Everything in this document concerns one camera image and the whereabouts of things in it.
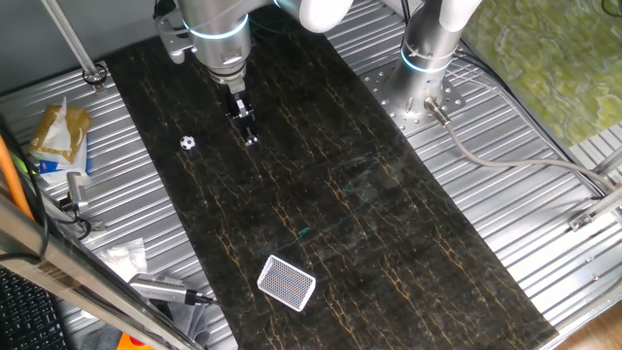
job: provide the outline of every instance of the keyboard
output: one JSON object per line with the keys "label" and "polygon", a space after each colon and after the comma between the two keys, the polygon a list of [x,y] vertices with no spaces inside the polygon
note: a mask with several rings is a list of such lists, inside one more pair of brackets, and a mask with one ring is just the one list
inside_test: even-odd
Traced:
{"label": "keyboard", "polygon": [[54,296],[0,268],[0,348],[71,350]]}

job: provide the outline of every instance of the dark table mat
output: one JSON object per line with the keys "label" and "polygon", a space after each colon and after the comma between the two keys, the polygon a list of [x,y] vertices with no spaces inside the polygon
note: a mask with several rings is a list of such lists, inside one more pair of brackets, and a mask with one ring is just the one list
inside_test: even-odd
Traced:
{"label": "dark table mat", "polygon": [[[225,316],[241,348],[528,349],[556,334],[324,36],[254,45],[251,150],[190,53],[176,65],[155,38],[106,62],[218,299],[239,312]],[[258,290],[271,254],[317,278],[302,312]]]}

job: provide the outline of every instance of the metal mounting plate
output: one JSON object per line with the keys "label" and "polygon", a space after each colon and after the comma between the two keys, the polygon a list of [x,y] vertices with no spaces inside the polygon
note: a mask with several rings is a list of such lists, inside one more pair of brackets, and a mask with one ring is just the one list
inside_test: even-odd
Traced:
{"label": "metal mounting plate", "polygon": [[[390,108],[392,107],[383,102],[386,98],[383,91],[384,83],[391,76],[391,73],[395,69],[396,64],[397,61],[394,61],[389,64],[385,64],[380,68],[376,68],[372,71],[362,74],[361,80],[363,80],[363,83],[373,93],[378,102],[380,102],[387,114],[391,118],[393,118],[393,121],[399,127],[401,132],[404,135],[409,135],[410,133],[428,124],[437,123],[437,121],[432,113],[427,113],[423,116],[415,118],[399,117],[398,114],[395,113],[395,111],[390,110]],[[439,98],[438,105],[443,111],[447,112],[447,115],[451,117],[452,114],[463,109],[467,103],[454,88],[454,86],[449,82],[449,80],[447,80],[447,78],[443,78],[442,85],[442,98]]]}

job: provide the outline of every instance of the blue led ring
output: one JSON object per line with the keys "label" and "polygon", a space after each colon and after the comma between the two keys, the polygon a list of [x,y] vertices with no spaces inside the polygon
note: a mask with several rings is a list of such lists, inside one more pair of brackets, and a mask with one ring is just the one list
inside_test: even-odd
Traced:
{"label": "blue led ring", "polygon": [[406,59],[406,55],[404,55],[404,51],[400,50],[401,52],[401,58],[404,60],[404,62],[406,63],[406,65],[416,71],[422,72],[422,73],[436,73],[436,72],[440,72],[442,70],[445,70],[447,67],[449,67],[449,63],[451,63],[451,60],[444,66],[444,67],[440,67],[440,68],[421,68],[418,67],[414,64],[412,64],[412,62],[410,62],[408,59]]}
{"label": "blue led ring", "polygon": [[249,15],[246,14],[246,16],[244,17],[244,20],[242,20],[242,22],[238,26],[236,26],[232,30],[229,30],[223,34],[204,34],[204,33],[197,32],[194,29],[190,29],[188,25],[186,24],[185,20],[184,20],[184,26],[190,30],[190,33],[192,33],[193,35],[196,35],[199,38],[209,39],[209,40],[219,40],[219,39],[228,38],[230,36],[237,34],[240,30],[242,30],[242,28],[244,28],[244,26],[246,25],[248,21],[249,21]]}

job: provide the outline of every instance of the gray cable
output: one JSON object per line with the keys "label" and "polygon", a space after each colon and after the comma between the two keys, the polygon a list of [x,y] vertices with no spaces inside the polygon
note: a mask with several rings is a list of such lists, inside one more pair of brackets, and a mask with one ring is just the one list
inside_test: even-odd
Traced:
{"label": "gray cable", "polygon": [[481,159],[479,157],[476,157],[474,154],[472,154],[471,152],[467,150],[465,145],[463,145],[463,143],[458,138],[458,135],[456,135],[456,131],[454,131],[454,128],[451,125],[451,123],[446,124],[445,129],[447,129],[447,132],[449,132],[449,135],[451,136],[452,139],[454,139],[456,146],[458,146],[458,148],[463,152],[463,154],[465,154],[465,156],[469,158],[471,161],[474,161],[478,164],[481,164],[484,166],[492,166],[492,167],[514,167],[514,166],[527,166],[527,165],[535,165],[535,164],[561,166],[561,167],[565,167],[570,170],[578,171],[580,173],[583,173],[591,177],[592,179],[605,185],[611,192],[614,192],[615,190],[617,190],[615,186],[613,186],[607,179],[603,178],[601,175],[595,173],[592,170],[586,169],[582,166],[579,166],[579,165],[576,165],[576,164],[573,164],[567,161],[556,160],[556,159],[525,159],[525,160],[518,160],[518,161],[489,161],[489,160]]}

